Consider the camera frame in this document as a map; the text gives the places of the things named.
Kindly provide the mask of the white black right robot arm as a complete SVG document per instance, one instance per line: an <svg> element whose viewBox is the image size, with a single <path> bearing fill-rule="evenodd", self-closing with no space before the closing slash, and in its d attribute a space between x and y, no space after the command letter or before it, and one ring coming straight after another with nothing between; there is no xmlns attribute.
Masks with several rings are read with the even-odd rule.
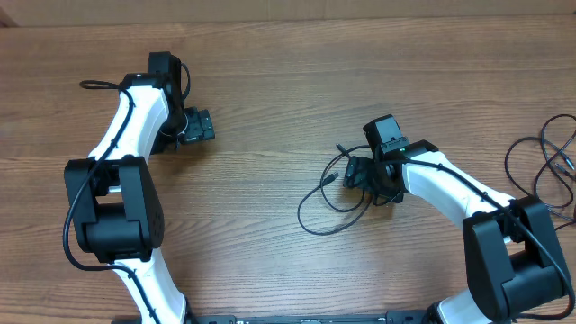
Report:
<svg viewBox="0 0 576 324"><path fill-rule="evenodd" d="M572 279L545 204L475 180L426 140L411 143L390 114L363 127L372 157L351 157L344 185L385 203L412 194L463 233L467 287L427 310L401 310L400 323L561 320L575 309Z"/></svg>

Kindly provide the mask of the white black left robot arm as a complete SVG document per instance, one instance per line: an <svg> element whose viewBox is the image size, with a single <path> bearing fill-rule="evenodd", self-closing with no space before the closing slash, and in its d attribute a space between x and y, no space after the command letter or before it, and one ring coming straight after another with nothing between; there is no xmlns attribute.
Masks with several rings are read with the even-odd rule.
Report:
<svg viewBox="0 0 576 324"><path fill-rule="evenodd" d="M80 85L116 91L119 106L88 157L65 167L65 256L82 271L115 272L139 309L138 323L195 323L161 251L165 219L148 167L149 158L168 147L215 137L209 112L185 107L189 69L168 51L152 52L144 73L128 74L119 84Z"/></svg>

